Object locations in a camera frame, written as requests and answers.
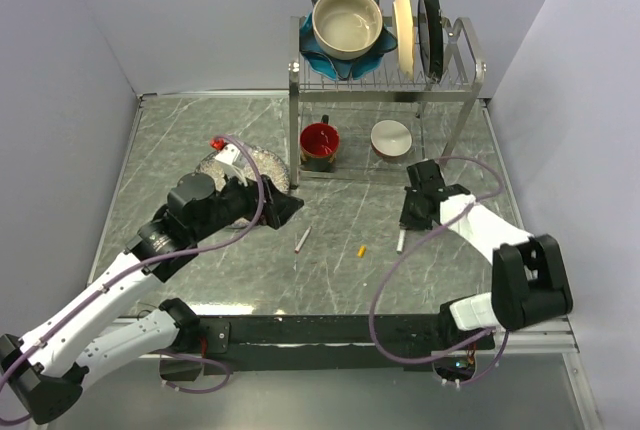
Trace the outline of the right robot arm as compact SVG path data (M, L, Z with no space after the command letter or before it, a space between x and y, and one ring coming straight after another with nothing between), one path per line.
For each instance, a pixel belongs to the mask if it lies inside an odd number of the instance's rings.
M440 307L436 328L445 346L460 348L483 330L514 332L571 313L574 300L558 241L520 229L482 204L504 189L502 179L494 192L476 196L446 183L436 160L414 163L407 174L401 227L425 230L422 245L453 232L491 266L489 291Z

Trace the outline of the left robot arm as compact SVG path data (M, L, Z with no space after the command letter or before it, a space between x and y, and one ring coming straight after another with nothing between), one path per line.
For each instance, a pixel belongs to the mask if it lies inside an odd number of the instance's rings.
M99 379L155 351L185 352L197 344L199 317L178 298L146 317L108 332L136 300L172 278L202 253L199 242L240 218L278 229L304 205L260 175L227 179L183 176L166 203L143 225L104 273L55 316L21 337L1 337L1 384L42 425L68 411Z

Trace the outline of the white pen green tip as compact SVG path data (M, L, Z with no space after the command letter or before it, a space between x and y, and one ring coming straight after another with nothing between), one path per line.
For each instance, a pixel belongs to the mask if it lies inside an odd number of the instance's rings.
M397 240L397 245L396 245L396 252L398 254L402 254L403 253L404 246L405 246L405 240L406 240L406 230L404 228L401 228L399 230L398 240Z

